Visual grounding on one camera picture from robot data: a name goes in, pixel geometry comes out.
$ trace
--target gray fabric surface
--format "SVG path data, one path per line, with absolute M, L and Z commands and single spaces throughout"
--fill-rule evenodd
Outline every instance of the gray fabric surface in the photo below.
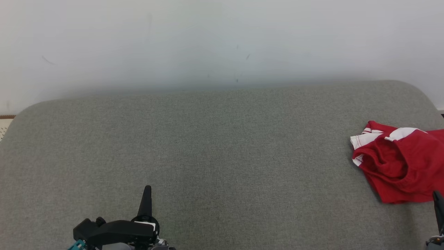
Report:
M 134 217 L 152 185 L 178 250 L 421 249 L 433 203 L 381 204 L 350 160 L 368 120 L 444 128 L 396 81 L 36 104 L 0 143 L 2 248 L 67 249 L 84 218 Z

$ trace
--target perforated white surface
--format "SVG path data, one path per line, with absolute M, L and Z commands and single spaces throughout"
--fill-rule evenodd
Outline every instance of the perforated white surface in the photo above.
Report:
M 3 139 L 6 130 L 8 130 L 9 124 L 11 124 L 12 119 L 0 119 L 0 141 Z

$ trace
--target teal connector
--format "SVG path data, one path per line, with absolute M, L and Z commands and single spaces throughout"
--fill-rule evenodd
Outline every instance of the teal connector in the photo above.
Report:
M 68 250 L 83 250 L 85 249 L 85 242 L 83 240 L 78 240 L 74 243 Z

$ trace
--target red and white clothing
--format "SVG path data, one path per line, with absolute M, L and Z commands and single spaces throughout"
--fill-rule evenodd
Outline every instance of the red and white clothing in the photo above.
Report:
M 369 121 L 350 137 L 353 162 L 384 203 L 428 202 L 444 193 L 444 129 L 422 131 Z

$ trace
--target gray couch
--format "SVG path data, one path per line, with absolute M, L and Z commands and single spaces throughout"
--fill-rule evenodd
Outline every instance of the gray couch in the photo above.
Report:
M 382 204 L 351 162 L 368 120 L 444 119 L 398 81 L 88 97 L 31 106 L 0 143 L 2 249 L 67 249 L 84 218 L 137 214 L 188 249 L 421 249 L 433 203 Z

